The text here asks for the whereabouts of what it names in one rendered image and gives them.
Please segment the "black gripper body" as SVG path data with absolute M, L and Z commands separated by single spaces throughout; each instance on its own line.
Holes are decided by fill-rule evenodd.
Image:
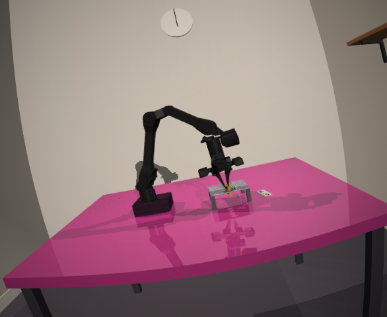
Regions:
M 225 154 L 223 152 L 223 149 L 219 150 L 219 151 L 215 151 L 215 152 L 212 152 L 212 153 L 209 153 L 210 154 L 210 157 L 214 157 L 215 159 L 218 159 L 219 156 L 223 156 L 223 158 L 225 159 Z M 229 169 L 231 169 L 232 165 L 235 165 L 235 166 L 240 166 L 240 165 L 243 165 L 244 164 L 244 161 L 241 157 L 236 157 L 236 158 L 232 158 L 231 159 L 231 165 L 228 166 Z M 213 170 L 212 168 L 201 168 L 198 170 L 198 173 L 199 173 L 199 177 L 200 178 L 203 178 L 203 177 L 206 177 L 208 176 L 209 173 L 212 173 L 213 175 L 214 174 L 218 174 L 216 172 L 216 170 Z

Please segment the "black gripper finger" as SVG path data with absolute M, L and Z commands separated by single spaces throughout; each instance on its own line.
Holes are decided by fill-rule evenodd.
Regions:
M 212 175 L 213 175 L 213 174 L 212 174 Z M 220 180 L 220 182 L 222 183 L 222 185 L 225 187 L 225 184 L 224 184 L 224 182 L 223 182 L 223 179 L 221 178 L 220 173 L 214 174 L 213 176 L 216 176 L 216 177 Z
M 230 171 L 232 170 L 232 168 L 231 169 L 229 169 L 229 170 L 225 170 L 225 175 L 226 175 L 226 182 L 227 182 L 227 185 L 229 185 L 229 174 L 230 174 Z

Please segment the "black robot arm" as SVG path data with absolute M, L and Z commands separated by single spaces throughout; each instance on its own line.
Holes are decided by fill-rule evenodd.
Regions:
M 167 116 L 171 116 L 181 122 L 186 122 L 194 126 L 204 135 L 212 135 L 210 137 L 203 136 L 203 139 L 200 142 L 206 142 L 209 153 L 221 150 L 222 145 L 227 148 L 240 144 L 235 128 L 223 131 L 221 128 L 217 127 L 217 124 L 214 121 L 197 118 L 173 106 L 165 106 L 154 112 L 146 112 L 143 115 L 143 126 L 145 128 L 143 165 L 141 167 L 139 181 L 135 185 L 141 198 L 140 203 L 153 202 L 157 198 L 155 189 L 153 188 L 154 181 L 158 177 L 158 170 L 154 166 L 155 138 L 160 120 Z M 214 137 L 217 135 L 221 136 Z M 219 138 L 221 138 L 221 140 Z M 216 170 L 217 173 L 228 170 L 228 166 L 230 165 L 230 157 L 223 158 L 223 156 L 219 156 L 217 159 L 214 157 L 211 158 L 211 167 L 213 170 Z

